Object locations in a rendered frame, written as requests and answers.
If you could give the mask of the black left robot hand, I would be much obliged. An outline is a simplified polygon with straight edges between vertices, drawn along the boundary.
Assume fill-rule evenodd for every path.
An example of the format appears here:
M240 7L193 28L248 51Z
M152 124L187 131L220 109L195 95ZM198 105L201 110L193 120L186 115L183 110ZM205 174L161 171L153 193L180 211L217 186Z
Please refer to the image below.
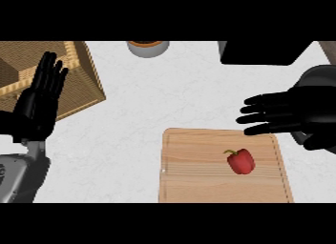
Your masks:
M56 53L45 51L13 111L0 111L0 134L10 135L14 143L44 141L50 136L68 71L62 61L56 60Z

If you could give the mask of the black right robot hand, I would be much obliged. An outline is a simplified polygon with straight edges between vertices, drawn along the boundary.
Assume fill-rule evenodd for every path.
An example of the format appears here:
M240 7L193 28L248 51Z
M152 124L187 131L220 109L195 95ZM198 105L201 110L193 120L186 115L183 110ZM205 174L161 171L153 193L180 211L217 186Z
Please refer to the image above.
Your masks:
M307 151L336 147L336 87L304 86L243 100L237 124L255 123L245 135L302 132Z

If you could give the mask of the red bell pepper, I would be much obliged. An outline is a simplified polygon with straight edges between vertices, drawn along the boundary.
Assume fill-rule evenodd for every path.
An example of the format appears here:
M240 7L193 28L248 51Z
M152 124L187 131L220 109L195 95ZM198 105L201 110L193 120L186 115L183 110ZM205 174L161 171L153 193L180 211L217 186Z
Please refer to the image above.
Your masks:
M229 154L227 163L232 171L236 174L248 174L255 167L254 158L246 149L237 151L224 150L224 153Z

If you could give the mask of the wooden cutting board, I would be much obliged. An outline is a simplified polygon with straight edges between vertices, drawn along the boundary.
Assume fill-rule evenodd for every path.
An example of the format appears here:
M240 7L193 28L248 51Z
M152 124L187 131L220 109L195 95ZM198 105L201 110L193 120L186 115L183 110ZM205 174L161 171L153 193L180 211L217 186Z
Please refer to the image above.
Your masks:
M255 162L246 174L232 171L229 151L245 149ZM291 203L289 182L276 137L236 130L167 129L162 134L162 202Z

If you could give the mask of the wicker basket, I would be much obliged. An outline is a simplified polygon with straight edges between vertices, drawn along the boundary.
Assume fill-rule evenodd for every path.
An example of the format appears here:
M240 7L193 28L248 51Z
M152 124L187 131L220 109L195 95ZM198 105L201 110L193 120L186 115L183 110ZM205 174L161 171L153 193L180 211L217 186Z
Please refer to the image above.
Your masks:
M0 41L0 111L10 112L25 89L56 89L56 119L79 112L106 99L87 45L82 41Z

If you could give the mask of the black appliance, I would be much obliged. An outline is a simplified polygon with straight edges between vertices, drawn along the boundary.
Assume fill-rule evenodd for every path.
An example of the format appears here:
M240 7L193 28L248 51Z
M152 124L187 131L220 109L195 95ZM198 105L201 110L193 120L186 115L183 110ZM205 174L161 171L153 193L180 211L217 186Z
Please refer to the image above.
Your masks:
M288 66L310 46L310 41L218 41L224 65Z

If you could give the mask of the grey can with orange top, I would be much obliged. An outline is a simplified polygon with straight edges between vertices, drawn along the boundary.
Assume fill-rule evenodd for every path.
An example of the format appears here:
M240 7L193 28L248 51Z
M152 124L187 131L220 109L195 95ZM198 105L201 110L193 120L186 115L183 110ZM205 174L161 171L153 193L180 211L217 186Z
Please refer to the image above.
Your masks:
M134 56L141 58L152 58L161 55L168 49L168 41L153 41L147 43L128 41L127 46Z

